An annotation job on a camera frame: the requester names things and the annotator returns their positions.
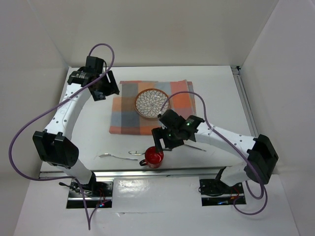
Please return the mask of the red enamel mug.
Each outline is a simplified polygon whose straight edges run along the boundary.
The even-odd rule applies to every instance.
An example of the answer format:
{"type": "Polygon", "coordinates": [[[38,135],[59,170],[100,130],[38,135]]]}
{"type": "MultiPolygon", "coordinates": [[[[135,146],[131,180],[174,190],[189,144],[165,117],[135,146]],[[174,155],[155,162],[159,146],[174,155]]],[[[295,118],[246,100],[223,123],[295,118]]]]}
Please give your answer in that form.
{"type": "Polygon", "coordinates": [[[157,169],[161,166],[164,153],[163,151],[157,151],[155,146],[149,147],[145,153],[145,158],[139,162],[140,166],[148,166],[152,169],[157,169]]]}

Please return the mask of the floral patterned plate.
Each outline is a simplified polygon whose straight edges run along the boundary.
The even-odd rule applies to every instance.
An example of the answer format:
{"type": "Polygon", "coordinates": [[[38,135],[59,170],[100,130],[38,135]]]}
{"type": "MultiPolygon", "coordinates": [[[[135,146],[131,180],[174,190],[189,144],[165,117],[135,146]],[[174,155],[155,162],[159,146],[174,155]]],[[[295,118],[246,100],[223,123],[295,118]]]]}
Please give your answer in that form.
{"type": "Polygon", "coordinates": [[[135,98],[136,112],[144,118],[157,118],[160,112],[170,108],[168,95],[159,89],[149,88],[141,91],[135,98]]]}

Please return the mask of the checkered orange grey cloth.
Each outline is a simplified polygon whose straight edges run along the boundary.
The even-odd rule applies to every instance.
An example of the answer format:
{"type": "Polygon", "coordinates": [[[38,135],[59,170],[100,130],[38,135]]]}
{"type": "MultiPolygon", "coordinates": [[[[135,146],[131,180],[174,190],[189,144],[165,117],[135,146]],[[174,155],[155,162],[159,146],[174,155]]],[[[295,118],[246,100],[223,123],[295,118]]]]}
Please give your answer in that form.
{"type": "Polygon", "coordinates": [[[145,118],[137,113],[134,101],[146,89],[159,89],[168,96],[179,91],[193,91],[191,81],[121,81],[120,95],[113,98],[109,132],[123,135],[151,135],[153,128],[159,127],[157,118],[145,118]]]}

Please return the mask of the silver spoon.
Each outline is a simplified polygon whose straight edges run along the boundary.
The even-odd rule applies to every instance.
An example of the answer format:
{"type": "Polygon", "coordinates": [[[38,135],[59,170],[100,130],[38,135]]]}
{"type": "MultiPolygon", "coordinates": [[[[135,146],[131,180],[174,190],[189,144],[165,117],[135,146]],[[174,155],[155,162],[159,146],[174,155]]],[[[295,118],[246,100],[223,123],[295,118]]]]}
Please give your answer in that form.
{"type": "Polygon", "coordinates": [[[199,148],[199,147],[191,146],[191,145],[188,145],[188,144],[184,144],[184,146],[206,152],[205,149],[202,149],[202,148],[199,148]]]}

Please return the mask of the silver fork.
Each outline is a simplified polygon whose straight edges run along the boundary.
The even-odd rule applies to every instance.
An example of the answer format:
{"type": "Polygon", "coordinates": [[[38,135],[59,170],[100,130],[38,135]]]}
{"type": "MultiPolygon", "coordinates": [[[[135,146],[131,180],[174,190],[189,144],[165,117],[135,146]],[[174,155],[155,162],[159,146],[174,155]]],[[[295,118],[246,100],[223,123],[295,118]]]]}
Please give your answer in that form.
{"type": "Polygon", "coordinates": [[[137,161],[138,160],[136,158],[118,157],[118,156],[115,156],[115,155],[112,155],[112,154],[109,154],[109,153],[104,153],[104,154],[99,156],[99,158],[105,158],[105,157],[113,157],[113,158],[116,158],[116,159],[127,160],[127,161],[137,161]]]}

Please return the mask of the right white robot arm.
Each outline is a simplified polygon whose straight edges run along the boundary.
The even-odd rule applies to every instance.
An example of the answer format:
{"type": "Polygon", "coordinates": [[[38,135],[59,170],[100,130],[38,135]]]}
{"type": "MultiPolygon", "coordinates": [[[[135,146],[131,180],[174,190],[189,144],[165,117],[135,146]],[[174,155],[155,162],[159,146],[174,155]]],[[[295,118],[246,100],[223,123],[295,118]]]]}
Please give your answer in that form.
{"type": "Polygon", "coordinates": [[[244,136],[214,126],[197,116],[184,119],[173,110],[167,110],[158,119],[162,126],[152,129],[157,152],[162,152],[163,148],[177,148],[190,140],[241,158],[242,163],[219,171],[215,180],[217,191],[225,193],[235,184],[248,180],[262,185],[269,183],[279,157],[267,136],[244,136]]]}

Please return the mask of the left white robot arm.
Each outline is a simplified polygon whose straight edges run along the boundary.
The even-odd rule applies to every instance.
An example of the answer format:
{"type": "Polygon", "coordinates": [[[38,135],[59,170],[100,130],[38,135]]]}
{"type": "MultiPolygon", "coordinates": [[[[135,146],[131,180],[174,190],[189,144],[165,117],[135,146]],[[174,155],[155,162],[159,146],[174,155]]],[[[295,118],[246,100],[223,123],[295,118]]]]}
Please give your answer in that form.
{"type": "Polygon", "coordinates": [[[44,130],[36,131],[32,137],[40,159],[78,179],[79,189],[86,196],[95,194],[100,185],[95,174],[79,160],[79,149],[71,138],[75,123],[89,98],[101,101],[120,93],[112,71],[97,80],[104,73],[104,65],[103,59],[88,56],[85,66],[70,74],[64,104],[57,108],[44,130]]]}

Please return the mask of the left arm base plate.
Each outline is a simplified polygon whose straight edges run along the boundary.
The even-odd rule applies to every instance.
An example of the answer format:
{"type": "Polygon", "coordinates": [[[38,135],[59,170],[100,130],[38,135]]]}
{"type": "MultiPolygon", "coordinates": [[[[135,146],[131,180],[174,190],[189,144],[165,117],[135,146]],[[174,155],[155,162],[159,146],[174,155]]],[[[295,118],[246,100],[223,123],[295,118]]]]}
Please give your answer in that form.
{"type": "MultiPolygon", "coordinates": [[[[59,182],[60,186],[68,189],[68,197],[66,208],[67,209],[81,209],[84,208],[83,195],[79,189],[79,185],[75,181],[71,181],[70,184],[59,182]]],[[[84,189],[84,196],[86,200],[87,208],[111,208],[112,207],[112,196],[113,196],[113,185],[112,180],[102,182],[99,189],[95,192],[84,189]]]]}

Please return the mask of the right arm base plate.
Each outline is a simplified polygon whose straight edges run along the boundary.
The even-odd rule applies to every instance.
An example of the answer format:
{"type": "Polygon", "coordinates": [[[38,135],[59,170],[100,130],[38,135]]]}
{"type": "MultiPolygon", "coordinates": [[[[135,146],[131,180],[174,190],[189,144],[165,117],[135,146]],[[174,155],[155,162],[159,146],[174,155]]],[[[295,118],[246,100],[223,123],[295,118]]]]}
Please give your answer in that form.
{"type": "Polygon", "coordinates": [[[245,205],[246,198],[242,183],[230,187],[215,179],[200,179],[198,192],[203,207],[245,205]]]}

